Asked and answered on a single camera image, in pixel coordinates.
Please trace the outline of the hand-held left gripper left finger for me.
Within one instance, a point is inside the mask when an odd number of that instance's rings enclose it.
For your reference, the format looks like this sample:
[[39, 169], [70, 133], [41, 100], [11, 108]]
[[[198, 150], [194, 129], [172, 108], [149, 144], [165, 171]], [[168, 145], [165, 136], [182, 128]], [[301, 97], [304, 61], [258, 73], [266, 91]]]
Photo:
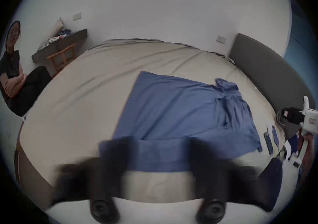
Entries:
[[121, 196], [121, 177], [128, 168], [132, 137], [106, 141], [100, 157], [58, 166], [53, 205], [89, 200], [92, 217], [99, 223], [118, 223], [120, 213], [113, 197]]

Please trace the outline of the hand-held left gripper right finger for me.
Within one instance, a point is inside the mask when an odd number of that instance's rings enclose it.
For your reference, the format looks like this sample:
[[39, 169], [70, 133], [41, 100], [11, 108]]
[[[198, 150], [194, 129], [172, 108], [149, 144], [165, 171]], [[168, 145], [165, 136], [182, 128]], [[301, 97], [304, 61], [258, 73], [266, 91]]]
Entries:
[[217, 158], [201, 140], [190, 141], [190, 170], [195, 194], [203, 199], [196, 213], [197, 223], [219, 223], [228, 202], [254, 205], [266, 212], [273, 209], [266, 180], [254, 167]]

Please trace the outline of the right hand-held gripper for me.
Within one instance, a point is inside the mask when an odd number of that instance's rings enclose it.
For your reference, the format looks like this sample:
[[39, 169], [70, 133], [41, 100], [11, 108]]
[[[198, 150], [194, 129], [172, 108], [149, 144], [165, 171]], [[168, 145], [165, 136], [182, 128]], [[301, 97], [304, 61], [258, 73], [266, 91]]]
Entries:
[[[304, 96], [303, 110], [295, 107], [284, 108], [281, 110], [281, 116], [289, 123], [301, 125], [301, 135], [305, 138], [305, 134], [315, 136], [318, 133], [318, 111], [309, 108], [309, 100]], [[304, 139], [302, 148], [294, 160], [293, 165], [299, 168], [303, 162], [306, 150], [308, 148], [308, 140]]]

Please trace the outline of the person's right hand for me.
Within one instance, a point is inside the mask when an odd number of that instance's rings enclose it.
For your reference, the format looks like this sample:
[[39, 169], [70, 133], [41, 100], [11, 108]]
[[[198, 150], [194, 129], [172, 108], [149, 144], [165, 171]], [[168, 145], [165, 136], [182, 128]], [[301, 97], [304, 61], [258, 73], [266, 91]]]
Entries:
[[309, 171], [315, 160], [315, 146], [314, 146], [314, 136], [311, 133], [306, 133], [303, 136], [304, 142], [307, 142], [307, 148], [302, 160], [303, 171]]

